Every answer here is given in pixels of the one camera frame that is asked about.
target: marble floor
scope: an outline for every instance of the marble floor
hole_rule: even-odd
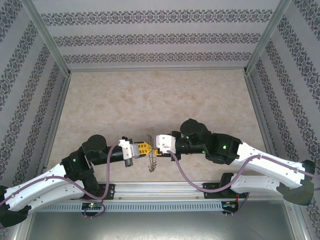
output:
[[[85,72],[72,74],[48,168],[94,134],[105,136],[108,146],[122,136],[145,141],[147,134],[179,131],[189,118],[265,150],[241,70]],[[183,155],[180,163],[193,181],[220,180],[222,173],[238,171],[198,154]],[[169,158],[158,158],[152,173],[147,157],[133,159],[133,164],[112,163],[110,180],[184,180]],[[105,181],[106,165],[94,169],[98,181]]]

